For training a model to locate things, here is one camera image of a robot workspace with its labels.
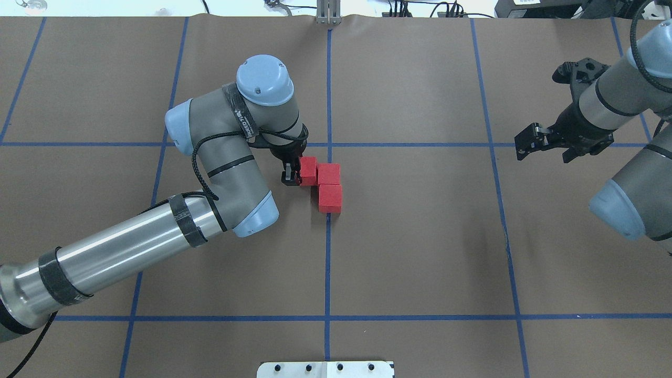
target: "blue joint cap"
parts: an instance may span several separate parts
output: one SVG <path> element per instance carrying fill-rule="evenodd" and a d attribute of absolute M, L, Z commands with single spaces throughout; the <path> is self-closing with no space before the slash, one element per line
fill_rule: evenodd
<path fill-rule="evenodd" d="M 637 41 L 637 49 L 646 70 L 655 77 L 672 79 L 672 20 L 665 20 Z M 628 49 L 628 62 L 637 68 Z"/>
<path fill-rule="evenodd" d="M 294 95 L 294 83 L 287 67 L 271 55 L 247 59 L 236 74 L 236 85 L 244 98 L 262 106 L 278 106 Z"/>
<path fill-rule="evenodd" d="M 278 207 L 273 200 L 273 195 L 269 191 L 257 207 L 238 223 L 236 227 L 233 227 L 233 232 L 237 237 L 250 236 L 275 223 L 279 216 Z"/>
<path fill-rule="evenodd" d="M 637 240 L 646 234 L 639 212 L 623 189 L 613 180 L 590 200 L 590 211 L 626 239 Z"/>
<path fill-rule="evenodd" d="M 175 147 L 185 155 L 191 155 L 194 151 L 192 133 L 189 128 L 189 109 L 193 98 L 168 110 L 164 118 L 166 129 L 170 134 Z"/>

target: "white bracket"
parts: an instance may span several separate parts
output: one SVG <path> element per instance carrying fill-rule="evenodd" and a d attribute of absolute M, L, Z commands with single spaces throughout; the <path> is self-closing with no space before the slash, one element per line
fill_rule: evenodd
<path fill-rule="evenodd" d="M 394 378 L 391 361 L 263 363 L 257 378 Z"/>
<path fill-rule="evenodd" d="M 317 23 L 338 25 L 341 23 L 341 0 L 317 0 Z"/>

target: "white label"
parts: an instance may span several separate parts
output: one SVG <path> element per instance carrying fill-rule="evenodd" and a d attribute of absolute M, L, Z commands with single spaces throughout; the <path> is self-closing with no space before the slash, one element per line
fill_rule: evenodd
<path fill-rule="evenodd" d="M 523 18 L 525 17 L 525 13 L 527 13 L 527 9 L 518 9 L 517 11 L 511 11 L 509 13 L 509 18 Z"/>

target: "red cube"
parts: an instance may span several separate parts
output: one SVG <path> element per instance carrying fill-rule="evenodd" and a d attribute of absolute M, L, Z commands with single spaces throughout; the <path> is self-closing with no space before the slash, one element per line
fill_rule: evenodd
<path fill-rule="evenodd" d="M 340 213 L 343 208 L 343 187 L 340 184 L 320 185 L 317 206 L 320 213 Z"/>
<path fill-rule="evenodd" d="M 318 185 L 340 185 L 341 165 L 338 163 L 319 163 L 317 165 Z"/>
<path fill-rule="evenodd" d="M 317 158 L 315 156 L 302 156 L 301 162 L 301 186 L 317 185 Z"/>

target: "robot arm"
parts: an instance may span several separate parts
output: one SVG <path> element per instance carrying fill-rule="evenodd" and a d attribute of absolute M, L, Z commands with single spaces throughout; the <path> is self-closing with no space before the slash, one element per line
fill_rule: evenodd
<path fill-rule="evenodd" d="M 0 265 L 0 342 L 30 333 L 51 313 L 228 229 L 245 237 L 278 219 L 250 147 L 271 149 L 283 161 L 286 184 L 300 180 L 307 130 L 282 62 L 267 55 L 248 59 L 236 83 L 176 106 L 165 121 L 181 152 L 191 155 L 200 146 L 196 153 L 210 185 L 27 264 Z M 231 136 L 217 137 L 222 133 Z"/>
<path fill-rule="evenodd" d="M 531 124 L 515 138 L 518 160 L 534 151 L 567 148 L 568 163 L 578 156 L 597 155 L 613 143 L 612 133 L 651 109 L 672 120 L 672 21 L 653 28 L 614 66 L 592 59 L 567 62 L 553 80 L 568 83 L 573 102 L 556 123 Z M 651 80 L 635 62 L 640 55 Z M 609 180 L 591 200 L 590 209 L 628 239 L 643 235 L 672 252 L 672 128 L 666 128 Z"/>

